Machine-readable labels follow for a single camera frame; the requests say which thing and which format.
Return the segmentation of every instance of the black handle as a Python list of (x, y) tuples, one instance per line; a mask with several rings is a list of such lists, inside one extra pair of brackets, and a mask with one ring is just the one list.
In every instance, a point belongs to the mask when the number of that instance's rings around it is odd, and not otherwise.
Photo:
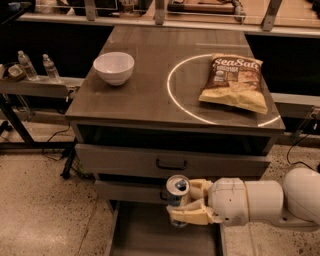
[(183, 166), (182, 167), (173, 167), (173, 166), (165, 166), (161, 165), (160, 160), (156, 160), (156, 165), (159, 169), (165, 169), (165, 170), (176, 170), (176, 171), (183, 171), (187, 168), (187, 161), (183, 161)]

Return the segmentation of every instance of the concrete floor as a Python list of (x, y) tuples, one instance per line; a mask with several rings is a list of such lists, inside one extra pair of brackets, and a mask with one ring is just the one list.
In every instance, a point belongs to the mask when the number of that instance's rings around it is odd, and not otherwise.
[[(68, 128), (63, 116), (37, 114), (24, 125), (36, 141), (46, 141), (53, 133)], [(14, 132), (4, 132), (2, 141), (19, 141)], [(70, 141), (73, 132), (53, 140)], [(275, 145), (272, 163), (263, 179), (281, 183), (292, 167), (286, 161), (289, 145)], [(39, 151), (0, 152), (0, 255), (71, 256), (104, 255), (112, 214), (99, 198), (93, 180), (71, 171), (60, 177), (66, 159), (60, 153)], [(292, 161), (316, 167), (320, 162), (320, 139), (312, 138), (294, 147)], [(227, 256), (315, 256), (320, 255), (320, 231), (302, 233), (280, 230), (262, 223), (224, 228)]]

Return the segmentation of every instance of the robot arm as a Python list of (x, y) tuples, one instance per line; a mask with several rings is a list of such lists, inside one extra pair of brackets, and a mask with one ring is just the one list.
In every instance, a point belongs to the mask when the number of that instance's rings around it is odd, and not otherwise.
[[(283, 187), (276, 181), (242, 181), (239, 178), (222, 178), (214, 183), (207, 180), (186, 182), (189, 187), (181, 196), (183, 203), (173, 205), (168, 201), (172, 222), (236, 226), (258, 221), (293, 230), (319, 228), (320, 174), (310, 169), (291, 170)], [(171, 195), (176, 194), (175, 189), (179, 190), (168, 187), (168, 183), (167, 189)]]

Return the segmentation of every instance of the brown chip bag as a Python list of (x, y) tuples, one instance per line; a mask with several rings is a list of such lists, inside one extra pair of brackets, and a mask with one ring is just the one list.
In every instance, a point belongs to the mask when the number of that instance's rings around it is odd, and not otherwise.
[(261, 92), (262, 61), (240, 55), (212, 54), (211, 71), (199, 100), (266, 114)]

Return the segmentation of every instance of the plastic bottle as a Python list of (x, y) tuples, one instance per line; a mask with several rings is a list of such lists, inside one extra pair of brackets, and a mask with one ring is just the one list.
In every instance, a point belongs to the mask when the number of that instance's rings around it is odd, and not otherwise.
[(58, 70), (57, 70), (54, 62), (47, 54), (43, 54), (43, 66), (47, 71), (47, 74), (49, 76), (51, 83), (53, 83), (53, 84), (62, 83), (61, 78), (58, 73)]
[(23, 51), (18, 51), (18, 60), (29, 80), (39, 80), (38, 74), (27, 54), (25, 54)]

